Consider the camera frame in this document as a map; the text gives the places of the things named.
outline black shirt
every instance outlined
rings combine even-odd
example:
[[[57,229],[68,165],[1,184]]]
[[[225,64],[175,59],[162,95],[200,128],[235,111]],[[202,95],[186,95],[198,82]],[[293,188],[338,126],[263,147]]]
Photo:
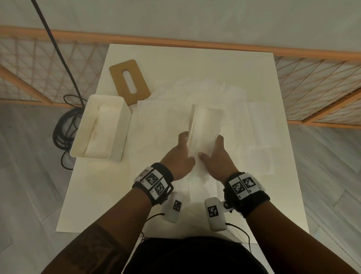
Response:
[[[128,273],[268,273],[241,244],[216,237],[150,238],[139,244]]]

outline left hand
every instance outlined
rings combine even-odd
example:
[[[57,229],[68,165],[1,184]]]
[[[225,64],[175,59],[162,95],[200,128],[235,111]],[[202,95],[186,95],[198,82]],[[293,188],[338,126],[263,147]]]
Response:
[[[185,177],[192,171],[196,163],[194,157],[188,157],[187,136],[188,131],[179,134],[178,145],[172,148],[160,161],[170,170],[174,181]]]

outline hand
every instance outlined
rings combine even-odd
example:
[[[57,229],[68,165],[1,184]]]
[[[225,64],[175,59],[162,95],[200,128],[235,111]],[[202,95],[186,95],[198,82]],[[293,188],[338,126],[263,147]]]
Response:
[[[238,172],[231,157],[225,150],[224,138],[221,135],[218,135],[216,139],[211,157],[203,152],[199,152],[198,157],[204,163],[209,174],[222,184],[225,184],[229,176]]]
[[[188,131],[179,134],[178,145],[172,148],[160,161],[170,170],[175,181],[191,172],[196,163],[194,157],[188,157],[187,136]]]

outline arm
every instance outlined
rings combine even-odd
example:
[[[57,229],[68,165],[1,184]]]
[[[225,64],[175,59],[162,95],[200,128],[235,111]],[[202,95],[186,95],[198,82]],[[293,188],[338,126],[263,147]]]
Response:
[[[212,156],[199,153],[209,174],[225,184],[238,172],[216,140]],[[347,263],[289,220],[270,201],[257,206],[246,221],[275,273],[356,273]]]
[[[178,145],[160,163],[168,168],[175,181],[192,170],[195,160],[188,157],[187,132],[179,135]],[[120,273],[151,208],[151,200],[141,189],[131,189],[65,247],[42,273]]]

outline person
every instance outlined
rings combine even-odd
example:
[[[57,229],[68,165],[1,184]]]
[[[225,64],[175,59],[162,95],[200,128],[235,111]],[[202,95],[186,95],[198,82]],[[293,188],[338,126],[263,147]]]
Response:
[[[178,145],[159,163],[146,169],[141,177],[152,173],[149,177],[146,175],[152,183],[154,174],[161,173],[164,180],[156,180],[162,181],[163,186],[167,187],[173,180],[177,181],[191,172],[195,159],[188,157],[187,134],[181,133]],[[225,185],[225,194],[230,178],[238,180],[240,174],[243,174],[225,151],[222,136],[218,136],[211,156],[202,152],[198,156],[209,174]],[[152,206],[158,203],[156,196],[152,196],[140,184],[136,182],[120,201],[65,247],[42,273],[120,274]],[[356,273],[337,255],[283,215],[262,192],[256,192],[260,193],[258,198],[254,198],[256,193],[248,195],[248,200],[243,199],[240,204],[237,204],[239,201],[234,196],[233,205],[245,217],[275,273]],[[167,189],[159,195],[160,199],[166,199],[164,193],[167,193]],[[149,238],[139,244],[124,269],[124,273],[198,271],[267,273],[241,244],[202,236],[184,239]]]

